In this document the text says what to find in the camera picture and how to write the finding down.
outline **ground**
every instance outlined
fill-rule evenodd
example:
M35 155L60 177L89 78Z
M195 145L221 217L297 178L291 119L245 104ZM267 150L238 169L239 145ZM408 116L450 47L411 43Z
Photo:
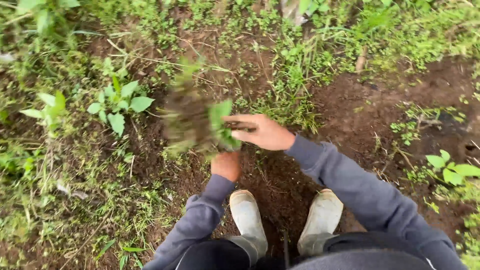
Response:
M232 113L336 145L480 269L479 175L453 185L426 160L480 165L478 1L326 1L302 26L276 1L26 3L0 2L3 268L141 268L228 148L208 107L230 99ZM105 90L135 81L117 99ZM239 151L237 188L258 202L268 254L287 238L295 255L325 187L282 152ZM224 206L214 237L239 233ZM336 233L355 231L344 209Z

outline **stick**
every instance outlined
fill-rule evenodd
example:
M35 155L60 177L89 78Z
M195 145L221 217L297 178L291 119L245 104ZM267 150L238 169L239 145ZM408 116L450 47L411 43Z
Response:
M84 246L87 245L88 241L90 241L90 239L92 239L92 237L97 233L97 231L102 227L103 223L107 220L107 216L105 216L102 220L102 222L100 223L100 225L93 231L93 233L87 238L87 240L85 240L84 244L79 248L77 249L77 251L75 251L75 253L70 257L68 258L68 260L63 264L62 267L60 267L59 270L63 270L65 268L65 266L67 266L67 264L80 252L80 250L82 250L82 248Z

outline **person's right hand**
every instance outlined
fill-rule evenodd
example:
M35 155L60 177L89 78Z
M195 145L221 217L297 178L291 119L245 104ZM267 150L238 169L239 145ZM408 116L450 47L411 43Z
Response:
M288 150L295 142L295 135L264 114L238 114L225 116L223 120L255 129L253 132L232 130L232 137L263 149Z

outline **gray hoodie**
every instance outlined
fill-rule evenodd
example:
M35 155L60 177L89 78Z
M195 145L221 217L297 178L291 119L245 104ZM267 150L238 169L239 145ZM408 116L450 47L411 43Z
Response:
M285 153L300 164L306 175L330 188L368 231L390 233L406 240L436 270L467 269L448 236L429 226L410 198L378 180L375 174L366 172L355 161L339 153L334 145L325 142L317 145L297 135L295 143ZM188 247L208 239L224 214L222 202L234 188L229 180L212 175L205 190L188 199L185 215L160 244L154 259L145 265L144 270L162 270ZM326 255L318 260L330 256L333 259L339 255ZM302 263L293 269L307 269L305 266Z

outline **vegetation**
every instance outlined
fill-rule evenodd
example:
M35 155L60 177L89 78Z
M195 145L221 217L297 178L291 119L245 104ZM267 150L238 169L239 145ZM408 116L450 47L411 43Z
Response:
M458 56L480 74L479 0L300 0L309 29L284 19L278 1L258 3L0 1L0 241L15 254L0 257L2 268L32 263L34 250L45 262L39 269L55 263L48 257L68 260L56 268L80 265L78 256L141 268L140 254L162 237L152 228L170 227L172 202L184 205L172 183L188 168L208 178L199 146L240 146L221 121L231 112L315 134L322 122L312 88L341 73L387 82ZM198 110L170 108L172 100ZM406 111L408 120L391 126L405 151L421 140L419 119L466 117L455 108ZM409 173L454 185L439 185L438 196L478 201L468 178L478 173L445 158L430 156L433 169ZM152 168L137 169L141 162ZM471 265L476 219L462 232Z

